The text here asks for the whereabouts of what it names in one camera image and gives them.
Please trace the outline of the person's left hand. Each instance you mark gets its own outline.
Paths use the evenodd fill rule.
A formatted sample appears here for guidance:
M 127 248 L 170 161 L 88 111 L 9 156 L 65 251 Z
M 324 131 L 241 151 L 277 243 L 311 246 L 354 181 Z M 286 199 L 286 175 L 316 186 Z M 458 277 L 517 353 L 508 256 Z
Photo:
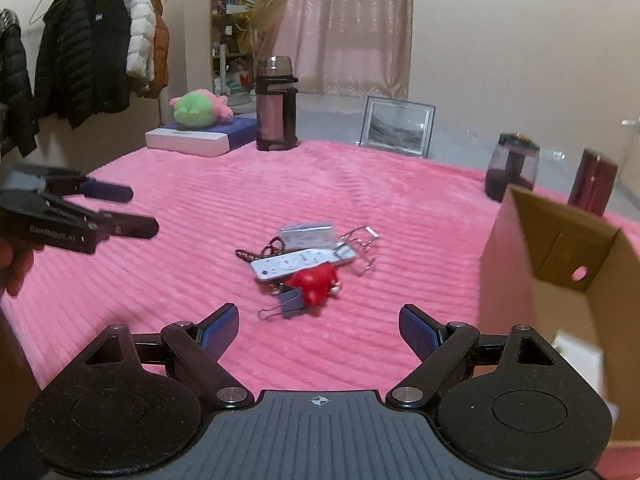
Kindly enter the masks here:
M 16 297 L 35 262 L 35 253 L 43 250 L 42 245 L 29 245 L 16 249 L 8 240 L 1 240 L 0 268 L 1 289 L 11 297 Z

